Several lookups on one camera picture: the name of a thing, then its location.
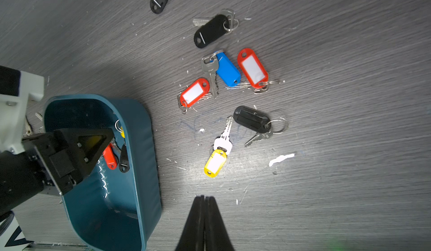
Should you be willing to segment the yellow white tag key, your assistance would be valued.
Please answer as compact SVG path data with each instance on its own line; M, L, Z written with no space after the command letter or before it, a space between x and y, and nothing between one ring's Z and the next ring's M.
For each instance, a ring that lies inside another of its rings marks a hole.
M223 133L214 140L213 152L204 167L204 173L210 178L215 178L219 174L231 153L233 147L230 141L232 124L233 117L229 116Z

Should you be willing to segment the teal plastic storage box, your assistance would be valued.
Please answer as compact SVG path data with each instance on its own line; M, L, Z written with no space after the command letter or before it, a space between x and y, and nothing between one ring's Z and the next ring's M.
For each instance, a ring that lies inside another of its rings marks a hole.
M115 131L122 127L122 132ZM77 236L96 251L143 251L162 214L152 123L130 98L65 95L51 98L44 127L109 128L126 147L129 171L111 170L99 159L91 175L63 197Z

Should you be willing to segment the blue tag key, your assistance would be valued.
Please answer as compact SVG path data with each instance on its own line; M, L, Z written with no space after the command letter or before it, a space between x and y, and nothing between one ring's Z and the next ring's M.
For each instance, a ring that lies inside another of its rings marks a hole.
M224 50L218 50L211 55L204 56L201 64L202 70L209 75L210 93L213 98L218 97L217 76L228 87L235 87L241 82L240 72L224 53Z

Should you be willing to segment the red tag key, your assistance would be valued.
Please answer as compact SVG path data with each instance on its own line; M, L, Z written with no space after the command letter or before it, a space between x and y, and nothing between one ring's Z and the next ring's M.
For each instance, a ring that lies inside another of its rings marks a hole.
M260 95L268 92L269 86L281 83L280 80L269 80L269 74L250 48L244 48L239 52L237 63L248 81L240 82L233 87L227 86L226 89L251 89L255 95Z
M205 78L197 79L192 85L177 95L178 107L183 114L197 102L212 98L209 81Z

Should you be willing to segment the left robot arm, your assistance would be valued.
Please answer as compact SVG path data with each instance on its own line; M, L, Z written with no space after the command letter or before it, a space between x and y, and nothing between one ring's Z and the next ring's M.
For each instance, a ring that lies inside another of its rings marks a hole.
M108 129L57 129L1 153L1 214L39 193L64 196L85 180L114 137Z

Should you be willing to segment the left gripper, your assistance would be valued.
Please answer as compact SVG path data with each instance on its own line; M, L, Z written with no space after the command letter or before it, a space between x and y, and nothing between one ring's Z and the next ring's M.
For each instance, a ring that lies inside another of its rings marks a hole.
M94 170L114 137L112 129L63 128L24 138L43 194L63 196Z

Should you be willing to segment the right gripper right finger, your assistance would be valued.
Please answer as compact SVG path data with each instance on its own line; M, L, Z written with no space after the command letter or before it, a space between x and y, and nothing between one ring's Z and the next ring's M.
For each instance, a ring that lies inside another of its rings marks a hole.
M234 251L214 197L204 201L204 238L206 251Z

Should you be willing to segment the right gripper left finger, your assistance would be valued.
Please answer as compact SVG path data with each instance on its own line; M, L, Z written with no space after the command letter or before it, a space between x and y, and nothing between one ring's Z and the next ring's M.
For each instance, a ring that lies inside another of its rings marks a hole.
M204 250L204 196L195 197L175 251Z

